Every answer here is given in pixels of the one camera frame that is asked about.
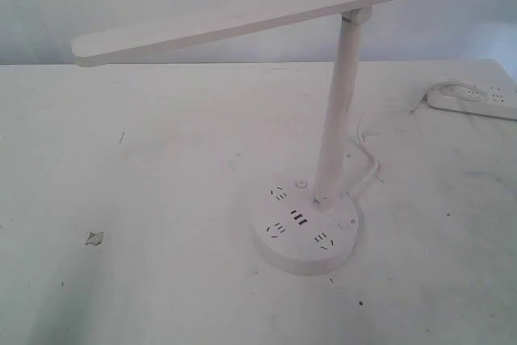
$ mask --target white power strip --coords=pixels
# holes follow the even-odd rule
[[[441,82],[427,92],[431,107],[473,115],[517,120],[517,85],[470,86],[454,80]]]

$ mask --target table surface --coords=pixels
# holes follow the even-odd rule
[[[515,87],[494,61],[361,63],[381,169],[353,255],[303,277],[255,252],[246,190],[312,178],[331,73],[0,66],[0,343],[515,344],[517,123],[385,105]],[[345,186],[368,168],[350,132]]]

